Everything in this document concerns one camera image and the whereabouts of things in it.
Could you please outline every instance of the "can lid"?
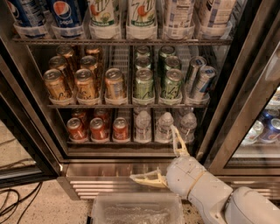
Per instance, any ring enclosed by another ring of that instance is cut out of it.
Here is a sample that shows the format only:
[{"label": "can lid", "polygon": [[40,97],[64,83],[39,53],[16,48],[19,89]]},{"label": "can lid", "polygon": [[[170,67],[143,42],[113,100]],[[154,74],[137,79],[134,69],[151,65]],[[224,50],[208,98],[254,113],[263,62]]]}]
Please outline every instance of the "can lid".
[{"label": "can lid", "polygon": [[110,68],[107,70],[105,77],[109,80],[116,81],[123,76],[121,70],[119,68]]},{"label": "can lid", "polygon": [[139,56],[136,58],[135,64],[138,67],[147,67],[151,64],[151,59],[147,56]]},{"label": "can lid", "polygon": [[159,49],[159,55],[163,56],[163,57],[167,57],[167,56],[171,56],[171,55],[175,55],[175,47],[172,45],[163,45],[160,49]]},{"label": "can lid", "polygon": [[103,124],[104,124],[104,121],[101,118],[96,117],[93,120],[91,120],[89,125],[90,125],[91,129],[98,130],[103,126]]},{"label": "can lid", "polygon": [[50,69],[44,73],[44,80],[45,81],[56,81],[57,79],[62,76],[62,73],[58,69]]},{"label": "can lid", "polygon": [[168,67],[180,67],[181,60],[177,56],[169,56],[164,60]]},{"label": "can lid", "polygon": [[66,66],[67,66],[67,61],[62,56],[54,56],[49,60],[49,67],[50,68],[63,69]]},{"label": "can lid", "polygon": [[152,71],[149,68],[140,68],[136,72],[136,78],[140,81],[149,81],[152,78]]},{"label": "can lid", "polygon": [[178,69],[170,69],[169,71],[167,71],[166,77],[171,81],[182,81],[183,74]]},{"label": "can lid", "polygon": [[56,53],[58,55],[69,58],[74,55],[74,49],[70,45],[59,45],[56,48]]},{"label": "can lid", "polygon": [[86,68],[93,67],[93,66],[97,67],[97,59],[96,57],[91,55],[84,56],[80,60],[80,66]]},{"label": "can lid", "polygon": [[205,58],[200,56],[192,57],[190,60],[190,65],[192,67],[203,67],[207,64],[207,61]]},{"label": "can lid", "polygon": [[90,70],[86,69],[86,68],[82,68],[79,69],[76,73],[75,73],[75,78],[78,81],[87,81],[92,77],[92,73]]},{"label": "can lid", "polygon": [[127,122],[125,120],[125,118],[123,117],[117,117],[115,120],[114,120],[114,128],[116,129],[123,129],[127,126]]},{"label": "can lid", "polygon": [[81,120],[79,118],[71,118],[68,122],[67,122],[67,127],[70,130],[75,130],[77,128],[79,128],[79,126],[81,125]]}]

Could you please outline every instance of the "beverage can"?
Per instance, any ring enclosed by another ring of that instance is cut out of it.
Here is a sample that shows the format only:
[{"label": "beverage can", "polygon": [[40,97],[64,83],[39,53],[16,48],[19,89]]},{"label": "beverage can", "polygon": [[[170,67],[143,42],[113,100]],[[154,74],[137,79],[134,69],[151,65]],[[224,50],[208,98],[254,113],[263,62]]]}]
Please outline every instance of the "beverage can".
[{"label": "beverage can", "polygon": [[210,87],[216,77],[216,70],[212,66],[203,66],[192,86],[191,98],[201,101],[206,93],[209,92]]},{"label": "beverage can", "polygon": [[66,126],[73,140],[81,140],[88,137],[88,132],[79,118],[71,118]]},{"label": "beverage can", "polygon": [[72,97],[72,92],[60,70],[47,70],[44,73],[44,82],[54,100],[64,101]]},{"label": "beverage can", "polygon": [[273,118],[264,126],[263,132],[259,136],[259,139],[262,143],[271,144],[277,140],[279,135],[280,120],[278,118]]},{"label": "beverage can", "polygon": [[194,80],[197,76],[198,71],[201,67],[204,67],[207,64],[207,61],[200,56],[192,57],[189,63],[189,67],[185,76],[185,91],[188,95],[190,95]]},{"label": "beverage can", "polygon": [[129,0],[129,26],[152,27],[156,22],[156,0]]},{"label": "beverage can", "polygon": [[[9,0],[7,4],[13,17],[21,27],[36,27],[42,26],[46,23],[44,14],[40,8],[40,5],[35,0]],[[39,34],[35,36],[26,35],[28,38],[42,38],[45,34]]]},{"label": "beverage can", "polygon": [[90,70],[82,68],[75,74],[75,83],[78,88],[78,97],[83,100],[93,100],[98,97],[95,83]]},{"label": "beverage can", "polygon": [[64,75],[68,86],[70,89],[73,91],[75,82],[74,82],[74,76],[72,74],[72,71],[67,64],[67,61],[64,57],[62,56],[54,56],[49,60],[49,67],[52,69],[58,69],[61,71],[61,73]]},{"label": "beverage can", "polygon": [[119,0],[89,0],[91,25],[111,26],[119,23]]},{"label": "beverage can", "polygon": [[176,99],[180,92],[182,80],[183,74],[180,70],[171,69],[167,71],[160,97],[169,100]]},{"label": "beverage can", "polygon": [[119,100],[126,97],[123,73],[120,69],[110,68],[105,73],[105,84],[109,99]]},{"label": "beverage can", "polygon": [[140,68],[136,72],[134,97],[145,100],[154,97],[154,80],[149,68]]},{"label": "beverage can", "polygon": [[95,140],[105,140],[109,138],[109,133],[105,127],[104,121],[96,117],[91,120],[90,124],[91,137]]},{"label": "beverage can", "polygon": [[126,140],[129,136],[129,125],[125,118],[117,117],[113,123],[113,137],[115,140]]}]

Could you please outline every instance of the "clear plastic bin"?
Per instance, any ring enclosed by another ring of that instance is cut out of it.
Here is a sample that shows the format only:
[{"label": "clear plastic bin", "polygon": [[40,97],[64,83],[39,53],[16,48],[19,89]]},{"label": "clear plastic bin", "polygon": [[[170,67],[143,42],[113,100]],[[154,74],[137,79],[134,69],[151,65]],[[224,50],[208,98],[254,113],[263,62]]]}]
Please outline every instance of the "clear plastic bin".
[{"label": "clear plastic bin", "polygon": [[100,193],[94,200],[92,218],[94,224],[185,223],[180,197],[168,192]]}]

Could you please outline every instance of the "red can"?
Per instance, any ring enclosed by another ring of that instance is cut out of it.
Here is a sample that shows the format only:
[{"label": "red can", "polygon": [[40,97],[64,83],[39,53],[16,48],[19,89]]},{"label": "red can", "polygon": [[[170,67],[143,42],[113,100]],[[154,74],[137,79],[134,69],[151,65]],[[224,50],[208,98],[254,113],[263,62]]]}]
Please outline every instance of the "red can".
[{"label": "red can", "polygon": [[101,118],[94,118],[90,122],[91,137],[95,140],[104,140],[109,137],[105,123]]},{"label": "red can", "polygon": [[129,125],[123,117],[118,117],[113,123],[113,136],[116,140],[126,140],[129,138]]},{"label": "red can", "polygon": [[79,118],[71,118],[67,122],[67,129],[73,140],[82,140],[88,136],[88,132]]}]

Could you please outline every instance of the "soda can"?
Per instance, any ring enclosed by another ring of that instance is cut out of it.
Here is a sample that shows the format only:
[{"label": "soda can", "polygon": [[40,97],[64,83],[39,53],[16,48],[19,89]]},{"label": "soda can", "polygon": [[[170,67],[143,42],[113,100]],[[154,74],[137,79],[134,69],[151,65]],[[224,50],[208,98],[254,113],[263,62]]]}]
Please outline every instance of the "soda can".
[{"label": "soda can", "polygon": [[73,91],[75,82],[74,82],[74,76],[72,74],[71,69],[69,68],[69,65],[67,64],[67,61],[62,56],[54,56],[49,60],[49,67],[52,69],[58,69],[61,71],[61,73],[64,75],[64,77],[67,80],[68,86]]},{"label": "soda can", "polygon": [[136,57],[150,57],[151,56],[151,49],[147,45],[139,45],[135,49]]},{"label": "soda can", "polygon": [[98,97],[98,91],[95,90],[95,83],[90,70],[79,69],[75,74],[75,83],[80,99],[93,100]]},{"label": "soda can", "polygon": [[140,68],[149,68],[151,69],[151,58],[147,56],[141,56],[137,57],[135,59],[135,71],[137,71]]},{"label": "soda can", "polygon": [[91,55],[82,57],[80,60],[80,68],[86,68],[91,71],[93,78],[94,78],[95,87],[96,87],[97,91],[99,91],[101,89],[101,85],[102,85],[102,77],[99,73],[97,59]]},{"label": "soda can", "polygon": [[[13,17],[21,27],[36,27],[42,26],[46,23],[46,19],[40,8],[40,5],[35,0],[9,0],[7,1],[7,4]],[[27,38],[38,39],[44,37],[45,34],[25,36]]]},{"label": "soda can", "polygon": [[157,59],[157,76],[163,77],[165,70],[165,59],[169,56],[174,56],[176,54],[175,47],[172,45],[163,45],[158,51]]},{"label": "soda can", "polygon": [[197,76],[198,71],[201,67],[204,67],[207,64],[206,59],[200,56],[192,57],[189,63],[189,67],[185,76],[185,91],[190,95],[193,87],[194,80]]},{"label": "soda can", "polygon": [[201,101],[206,93],[209,92],[210,87],[216,77],[216,70],[212,66],[203,66],[193,83],[191,98]]},{"label": "soda can", "polygon": [[130,137],[129,125],[125,118],[117,117],[113,123],[113,137],[115,140],[126,140]]},{"label": "soda can", "polygon": [[56,48],[56,54],[58,56],[63,56],[66,59],[72,73],[75,74],[75,72],[78,70],[75,50],[70,45],[59,45]]},{"label": "soda can", "polygon": [[56,25],[60,28],[80,26],[85,16],[87,4],[79,0],[46,0]]},{"label": "soda can", "polygon": [[85,129],[88,128],[88,111],[84,108],[73,108],[71,110],[71,117],[79,118],[83,123]]},{"label": "soda can", "polygon": [[94,140],[105,140],[109,138],[109,133],[105,127],[104,121],[101,118],[96,117],[91,120],[89,127],[91,131],[91,137]]},{"label": "soda can", "polygon": [[91,14],[91,25],[104,27],[118,25],[119,1],[118,0],[88,0]]},{"label": "soda can", "polygon": [[274,143],[280,135],[280,120],[273,118],[263,129],[263,133],[259,136],[259,140],[265,144]]},{"label": "soda can", "polygon": [[64,101],[72,97],[72,92],[60,70],[47,70],[44,73],[44,82],[54,100]]},{"label": "soda can", "polygon": [[71,140],[86,140],[88,138],[88,132],[79,118],[71,118],[66,126]]},{"label": "soda can", "polygon": [[110,68],[105,73],[105,84],[107,89],[107,96],[109,99],[119,100],[126,97],[123,73],[120,69]]},{"label": "soda can", "polygon": [[270,120],[273,118],[278,118],[279,117],[279,110],[277,109],[264,109],[258,118],[258,120],[266,125]]},{"label": "soda can", "polygon": [[176,99],[181,89],[182,80],[183,74],[180,70],[171,69],[167,71],[160,97],[169,100]]},{"label": "soda can", "polygon": [[146,100],[154,97],[154,80],[149,68],[140,68],[136,72],[134,97]]}]

